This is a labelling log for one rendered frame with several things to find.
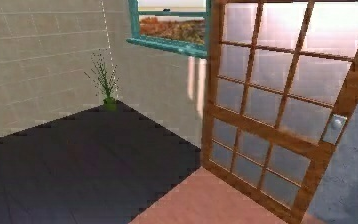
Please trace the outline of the wooden glass-paned room door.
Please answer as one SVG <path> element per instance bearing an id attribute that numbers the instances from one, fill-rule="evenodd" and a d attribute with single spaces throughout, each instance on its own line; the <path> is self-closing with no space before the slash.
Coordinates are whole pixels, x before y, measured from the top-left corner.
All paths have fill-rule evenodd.
<path id="1" fill-rule="evenodd" d="M 302 224 L 358 105 L 358 0 L 212 0 L 202 165 Z M 322 140 L 333 114 L 347 122 Z"/>

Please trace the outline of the green potted house plant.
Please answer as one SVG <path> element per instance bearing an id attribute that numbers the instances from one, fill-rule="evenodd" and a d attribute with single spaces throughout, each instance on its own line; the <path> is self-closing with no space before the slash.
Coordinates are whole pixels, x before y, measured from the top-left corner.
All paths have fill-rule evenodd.
<path id="1" fill-rule="evenodd" d="M 111 53 L 107 49 L 99 49 L 91 54 L 92 75 L 85 75 L 92 80 L 94 86 L 103 97 L 103 106 L 108 111 L 115 111 L 118 101 L 117 66 L 113 63 Z"/>

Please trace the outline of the silver round door knob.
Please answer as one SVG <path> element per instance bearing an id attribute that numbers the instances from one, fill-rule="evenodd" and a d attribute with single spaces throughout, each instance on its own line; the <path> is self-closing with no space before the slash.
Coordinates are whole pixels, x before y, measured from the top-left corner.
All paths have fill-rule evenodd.
<path id="1" fill-rule="evenodd" d="M 346 122 L 347 118 L 345 116 L 333 114 L 327 124 L 322 140 L 335 145 Z"/>

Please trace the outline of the teal framed window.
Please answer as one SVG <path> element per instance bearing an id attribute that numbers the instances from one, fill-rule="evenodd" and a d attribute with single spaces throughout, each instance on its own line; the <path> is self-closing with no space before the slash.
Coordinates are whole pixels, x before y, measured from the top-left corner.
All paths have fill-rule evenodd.
<path id="1" fill-rule="evenodd" d="M 211 0 L 128 0 L 128 43 L 206 59 Z"/>

